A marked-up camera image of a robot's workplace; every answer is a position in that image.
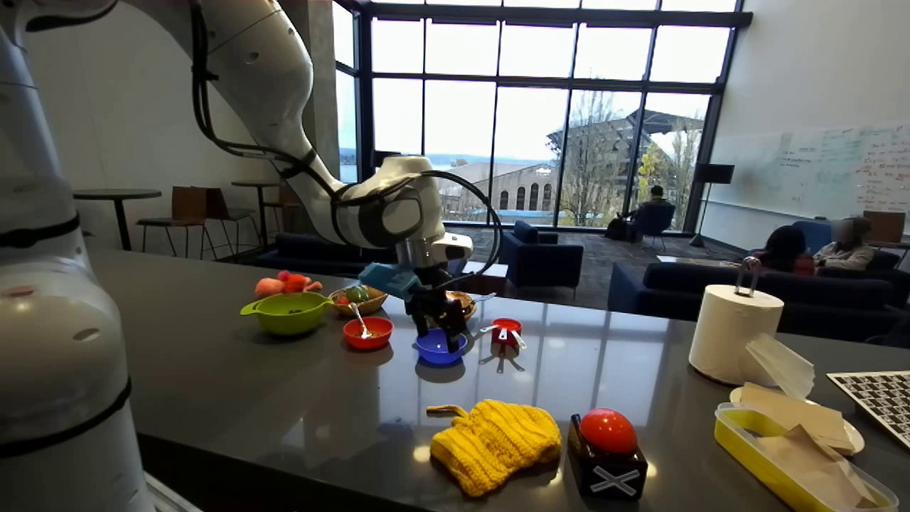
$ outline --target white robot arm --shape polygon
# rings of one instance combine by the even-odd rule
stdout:
[[[367,285],[398,292],[418,329],[462,335],[442,264],[469,239],[441,225],[425,160],[388,160],[341,184],[302,131],[313,62],[275,0],[130,0],[194,56],[198,128],[235,157],[265,157],[302,195],[317,236],[398,248]],[[90,22],[115,0],[0,0],[0,497],[3,508],[151,508],[128,411],[115,303],[97,285],[70,187],[23,54],[23,32]],[[215,86],[253,143],[206,121]]]
[[[400,295],[421,333],[425,333],[428,325],[451,320],[450,312],[457,303],[445,303],[442,298],[442,285],[450,282],[445,261],[462,259],[471,251],[471,239],[442,231],[431,182],[435,170],[421,157],[393,157],[367,182],[341,184],[324,167],[302,128],[302,114],[313,91],[313,62],[295,25],[275,0],[128,3],[168,27],[194,56],[194,110],[209,143],[235,157],[270,160],[299,192],[322,239],[354,248],[394,248],[398,271],[418,275],[415,289],[393,288],[388,278],[384,278],[387,272],[367,272],[360,278]],[[23,27],[41,32],[90,22],[113,5],[115,0],[26,0],[0,10],[0,22],[10,47],[17,47]],[[253,133],[253,143],[231,143],[215,133],[206,114],[206,86],[228,100]],[[27,100],[26,114],[33,116],[33,126],[41,126],[36,94],[27,94]],[[30,148],[26,157],[47,160],[53,154],[50,137],[36,138],[47,138],[44,148]],[[457,335],[462,320],[445,325],[442,329]]]

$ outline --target whiteboard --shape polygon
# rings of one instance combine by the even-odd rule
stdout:
[[[910,214],[910,126],[731,137],[731,184],[711,195],[791,217]]]

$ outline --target paper towel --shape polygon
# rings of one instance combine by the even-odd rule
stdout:
[[[761,289],[735,292],[731,285],[707,285],[694,325],[688,363],[707,377],[742,383],[754,377],[747,345],[772,335],[784,302]]]

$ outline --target desk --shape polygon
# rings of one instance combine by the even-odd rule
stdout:
[[[231,184],[233,184],[233,187],[255,187],[259,242],[260,242],[260,248],[266,248],[265,187],[280,187],[280,182],[241,178],[241,182],[231,182]]]
[[[415,329],[394,298],[387,302],[394,325],[387,352],[343,350],[334,318],[279,345],[235,315],[259,266],[147,254],[94,254],[90,261],[125,315],[132,416],[145,434],[423,508],[549,512],[585,508],[565,456],[556,471],[512,478],[498,495],[465,502],[428,463],[428,438],[450,421],[425,417],[423,406],[471,406],[488,396],[539,403],[562,423],[568,411],[617,406],[650,460],[641,500],[617,508],[784,508],[711,438],[714,406],[731,386],[684,363],[690,320],[478,295],[478,325],[523,320],[526,370],[482,363],[485,345],[459,370],[421,370],[410,346]],[[910,367],[910,350],[781,337],[815,363],[812,397],[845,410],[865,431],[856,463],[910,502],[910,453],[862,421],[822,374]]]
[[[157,191],[157,187],[80,187],[80,191],[73,191],[73,198],[83,198],[83,201],[113,201],[113,217],[115,217],[115,231],[120,231],[120,248],[123,251],[132,251],[130,231],[125,225],[123,201],[128,201],[128,198],[157,198],[157,195],[161,195],[161,191]]]

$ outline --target chair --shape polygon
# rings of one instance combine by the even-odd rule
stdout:
[[[225,191],[222,191],[222,187],[206,187],[206,195],[205,195],[205,219],[214,219],[214,221],[222,225],[222,232],[225,232],[225,239],[228,239],[231,254],[239,254],[239,221],[250,219],[253,232],[255,232],[253,211],[228,208],[228,198],[225,198]]]
[[[580,282],[580,245],[523,245],[515,248],[505,282],[512,289],[523,288],[568,288],[570,298]]]
[[[171,254],[177,255],[177,245],[171,239],[171,227],[181,227],[181,255],[191,255],[191,227],[198,227],[205,236],[209,254],[215,255],[215,245],[205,227],[206,217],[206,191],[209,187],[171,187],[171,217],[157,219],[140,219],[142,227],[142,251],[147,242],[147,227],[161,227],[171,245]]]

